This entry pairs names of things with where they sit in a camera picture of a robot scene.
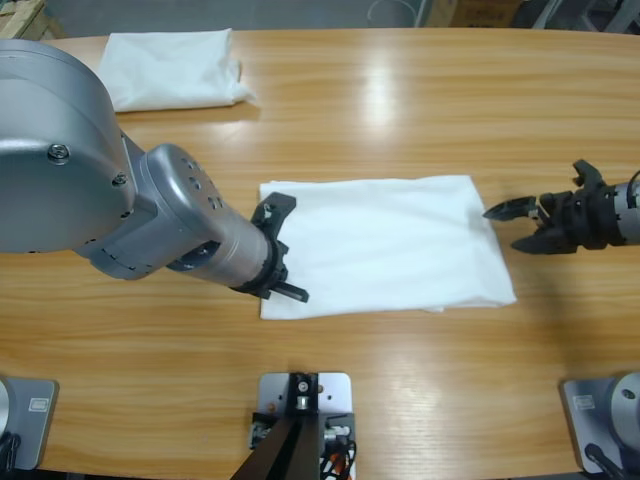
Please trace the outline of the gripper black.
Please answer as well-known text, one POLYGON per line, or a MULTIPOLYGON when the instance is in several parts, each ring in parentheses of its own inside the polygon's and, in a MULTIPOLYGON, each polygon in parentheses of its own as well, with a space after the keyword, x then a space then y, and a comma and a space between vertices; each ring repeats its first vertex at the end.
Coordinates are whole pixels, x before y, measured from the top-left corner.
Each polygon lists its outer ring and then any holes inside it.
MULTIPOLYGON (((573 164, 577 173, 574 192, 544 193, 539 205, 545 212, 542 224, 532 235, 512 242, 511 247, 531 255, 572 254, 585 249, 622 246, 625 238, 615 211, 615 187, 608 185, 599 170, 585 160, 573 164)), ((484 212, 491 221, 507 222, 517 218, 538 219, 535 196, 506 200, 484 212)))
POLYGON ((256 206, 251 223, 267 241, 267 257, 258 275, 239 287, 233 287, 234 291, 265 300, 277 293, 301 303, 308 302, 309 294, 306 290, 286 282, 288 270, 283 258, 288 247, 277 239, 285 219, 296 205, 295 197, 273 192, 256 206))

